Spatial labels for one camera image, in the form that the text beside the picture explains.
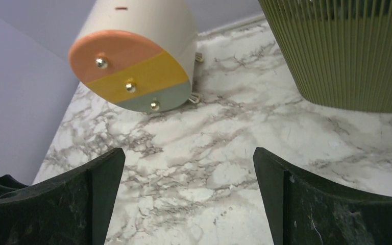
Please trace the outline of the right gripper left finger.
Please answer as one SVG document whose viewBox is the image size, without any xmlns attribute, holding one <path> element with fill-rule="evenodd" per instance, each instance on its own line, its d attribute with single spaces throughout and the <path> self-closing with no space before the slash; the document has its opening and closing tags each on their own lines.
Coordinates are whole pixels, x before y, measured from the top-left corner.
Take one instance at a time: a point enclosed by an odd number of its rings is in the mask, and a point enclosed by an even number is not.
<svg viewBox="0 0 392 245">
<path fill-rule="evenodd" d="M 124 165 L 114 148 L 0 199 L 0 244 L 104 244 Z"/>
</svg>

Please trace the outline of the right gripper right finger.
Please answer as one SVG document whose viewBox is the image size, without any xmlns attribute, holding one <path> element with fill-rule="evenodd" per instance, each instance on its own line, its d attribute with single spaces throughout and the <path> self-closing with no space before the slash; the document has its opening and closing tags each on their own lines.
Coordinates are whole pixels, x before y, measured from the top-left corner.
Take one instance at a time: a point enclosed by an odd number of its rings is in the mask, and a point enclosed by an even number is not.
<svg viewBox="0 0 392 245">
<path fill-rule="evenodd" d="M 392 244 L 392 197 L 347 187 L 256 148 L 274 244 Z"/>
</svg>

